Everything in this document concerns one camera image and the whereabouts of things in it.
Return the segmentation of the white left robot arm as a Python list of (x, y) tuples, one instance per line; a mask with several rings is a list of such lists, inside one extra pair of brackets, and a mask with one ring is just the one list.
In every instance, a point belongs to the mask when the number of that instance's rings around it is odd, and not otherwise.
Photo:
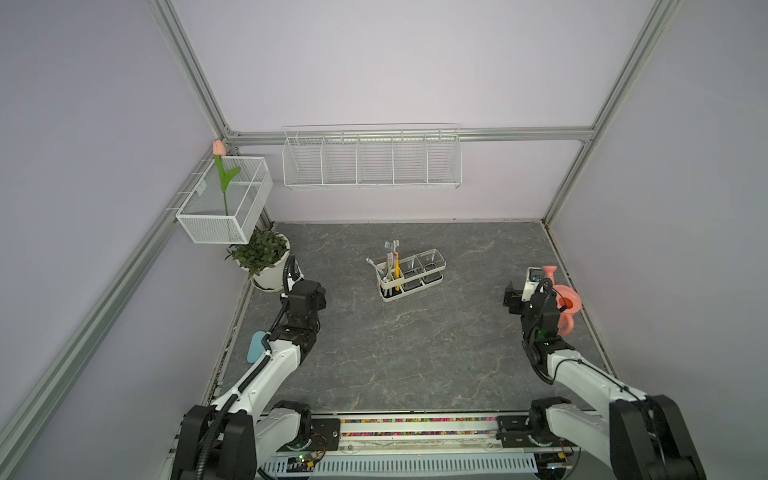
[(316, 281), (301, 279), (284, 292), (254, 365), (223, 396), (183, 416), (172, 479), (269, 479), (266, 460), (286, 445), (310, 442), (307, 404), (283, 400), (261, 415), (314, 346), (325, 308), (325, 289)]

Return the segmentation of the yellow toothbrush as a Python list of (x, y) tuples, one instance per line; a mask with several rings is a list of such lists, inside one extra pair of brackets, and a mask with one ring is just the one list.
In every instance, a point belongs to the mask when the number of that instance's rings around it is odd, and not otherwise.
[(399, 280), (401, 277), (400, 274), (400, 267), (399, 267), (399, 254), (397, 252), (393, 253), (393, 279)]

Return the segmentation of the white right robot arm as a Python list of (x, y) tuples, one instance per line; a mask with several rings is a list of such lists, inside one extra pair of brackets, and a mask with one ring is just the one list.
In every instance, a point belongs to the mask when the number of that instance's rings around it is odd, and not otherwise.
[(524, 428), (537, 446), (568, 441), (611, 468), (618, 479), (703, 479), (705, 468), (678, 405), (648, 395), (589, 362), (565, 341), (565, 289), (544, 268), (520, 289), (508, 285), (503, 304), (519, 317), (522, 349), (548, 385), (562, 384), (592, 407), (562, 396), (532, 401)]

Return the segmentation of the light blue toothbrush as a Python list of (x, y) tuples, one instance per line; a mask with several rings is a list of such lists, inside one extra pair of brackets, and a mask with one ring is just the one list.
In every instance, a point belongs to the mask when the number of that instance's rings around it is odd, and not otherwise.
[(381, 278), (386, 277), (387, 272), (383, 268), (381, 268), (378, 264), (376, 264), (371, 258), (366, 258), (365, 261), (367, 264), (371, 265), (375, 269), (375, 271)]

